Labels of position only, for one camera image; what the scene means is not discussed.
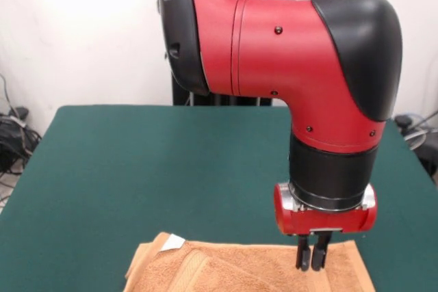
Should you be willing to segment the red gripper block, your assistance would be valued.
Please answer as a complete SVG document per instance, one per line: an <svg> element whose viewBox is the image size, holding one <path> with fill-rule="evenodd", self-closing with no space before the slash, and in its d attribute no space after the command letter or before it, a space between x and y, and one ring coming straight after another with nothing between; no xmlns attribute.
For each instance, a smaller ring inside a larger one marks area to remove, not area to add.
<svg viewBox="0 0 438 292"><path fill-rule="evenodd" d="M289 184L279 183L274 187L274 209L279 230L284 235L299 235L296 269L307 271L310 261L312 270L325 267L332 233L318 232L357 233L370 230L376 221L378 203L373 186L368 185L359 206L342 212L321 211L297 201ZM312 233L317 233L318 240L313 247L311 259L308 235Z"/></svg>

